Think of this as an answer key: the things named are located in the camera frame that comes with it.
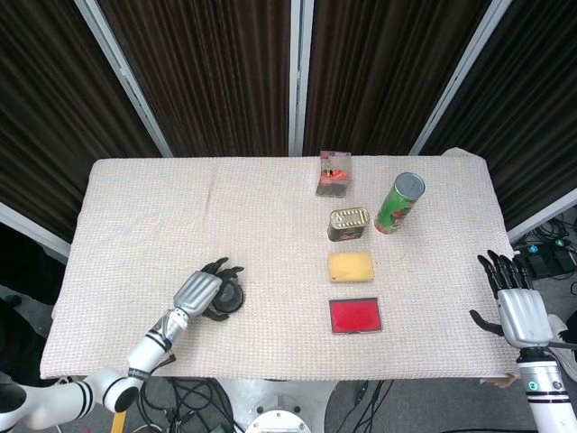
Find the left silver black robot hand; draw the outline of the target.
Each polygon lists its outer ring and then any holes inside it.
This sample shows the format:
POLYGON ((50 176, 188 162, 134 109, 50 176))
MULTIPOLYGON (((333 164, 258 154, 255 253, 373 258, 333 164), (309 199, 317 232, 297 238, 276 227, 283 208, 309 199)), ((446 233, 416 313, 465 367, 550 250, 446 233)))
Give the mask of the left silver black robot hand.
POLYGON ((242 266, 226 268, 229 258, 222 257, 193 272, 174 295, 174 307, 189 318, 203 316, 215 322, 227 320, 244 303, 239 282, 242 266))

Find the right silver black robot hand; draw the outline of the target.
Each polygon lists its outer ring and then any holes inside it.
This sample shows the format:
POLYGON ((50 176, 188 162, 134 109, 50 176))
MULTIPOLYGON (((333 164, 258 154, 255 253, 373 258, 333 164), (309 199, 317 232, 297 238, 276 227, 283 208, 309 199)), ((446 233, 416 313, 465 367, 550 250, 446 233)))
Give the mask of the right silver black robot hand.
POLYGON ((522 262, 491 250, 479 254, 477 260, 487 276, 499 322, 491 323, 472 309, 469 314, 473 322, 519 350, 550 345, 554 335, 545 303, 522 262))

